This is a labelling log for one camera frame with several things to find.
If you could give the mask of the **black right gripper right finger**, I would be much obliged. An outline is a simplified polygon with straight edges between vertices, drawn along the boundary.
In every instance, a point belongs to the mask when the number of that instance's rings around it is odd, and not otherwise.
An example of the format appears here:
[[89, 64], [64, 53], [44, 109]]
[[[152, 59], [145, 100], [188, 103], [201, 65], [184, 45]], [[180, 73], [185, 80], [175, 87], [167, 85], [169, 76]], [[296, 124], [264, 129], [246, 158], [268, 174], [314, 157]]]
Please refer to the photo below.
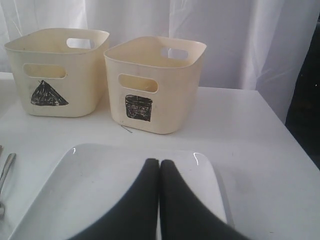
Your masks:
[[159, 213], [163, 240], [246, 240], [213, 214], [189, 188], [175, 163], [160, 165]]

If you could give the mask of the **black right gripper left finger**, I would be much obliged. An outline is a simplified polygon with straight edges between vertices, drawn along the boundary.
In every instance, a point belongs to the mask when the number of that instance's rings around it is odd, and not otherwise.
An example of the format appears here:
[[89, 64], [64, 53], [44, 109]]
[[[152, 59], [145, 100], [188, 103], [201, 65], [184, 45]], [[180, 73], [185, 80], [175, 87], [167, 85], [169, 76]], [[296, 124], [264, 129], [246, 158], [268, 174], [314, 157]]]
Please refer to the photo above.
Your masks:
[[145, 160], [121, 199], [72, 240], [155, 240], [159, 205], [159, 161]]

